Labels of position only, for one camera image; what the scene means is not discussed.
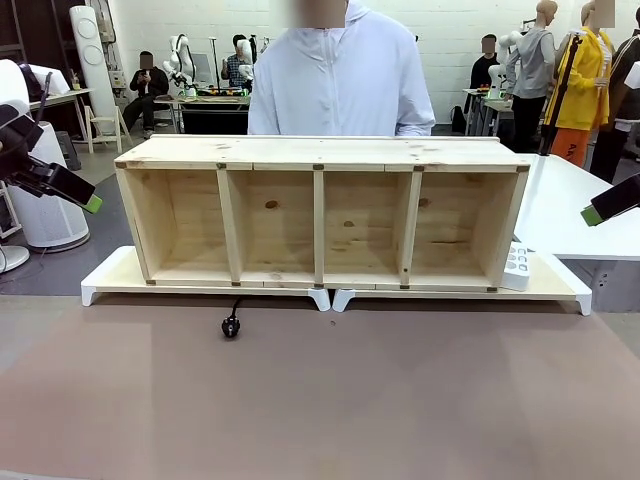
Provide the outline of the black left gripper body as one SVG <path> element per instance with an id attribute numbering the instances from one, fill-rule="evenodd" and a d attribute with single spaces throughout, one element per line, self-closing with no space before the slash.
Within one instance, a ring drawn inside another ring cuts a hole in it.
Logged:
<path id="1" fill-rule="evenodd" d="M 16 118 L 1 128 L 1 180 L 34 196 L 52 196 L 50 166 L 30 154 L 42 133 L 31 117 Z"/>

